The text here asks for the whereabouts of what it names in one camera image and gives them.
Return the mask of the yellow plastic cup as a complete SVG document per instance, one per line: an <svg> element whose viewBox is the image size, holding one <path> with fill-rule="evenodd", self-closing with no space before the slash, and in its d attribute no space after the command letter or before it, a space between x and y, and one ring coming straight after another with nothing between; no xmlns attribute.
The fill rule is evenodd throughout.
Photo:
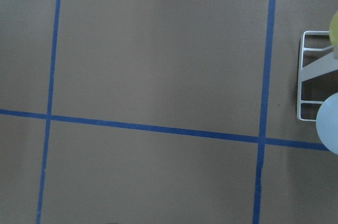
<svg viewBox="0 0 338 224"><path fill-rule="evenodd" d="M329 39L331 45L338 45L338 11L333 15L329 25Z"/></svg>

